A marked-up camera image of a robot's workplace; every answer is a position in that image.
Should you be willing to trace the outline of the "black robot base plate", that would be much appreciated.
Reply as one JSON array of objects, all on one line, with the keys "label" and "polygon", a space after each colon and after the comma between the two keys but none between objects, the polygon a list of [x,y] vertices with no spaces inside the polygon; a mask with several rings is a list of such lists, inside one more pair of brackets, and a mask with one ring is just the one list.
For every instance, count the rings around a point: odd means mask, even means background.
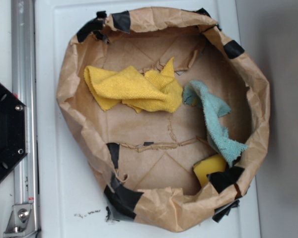
[{"label": "black robot base plate", "polygon": [[27,155],[26,106],[0,83],[0,183]]}]

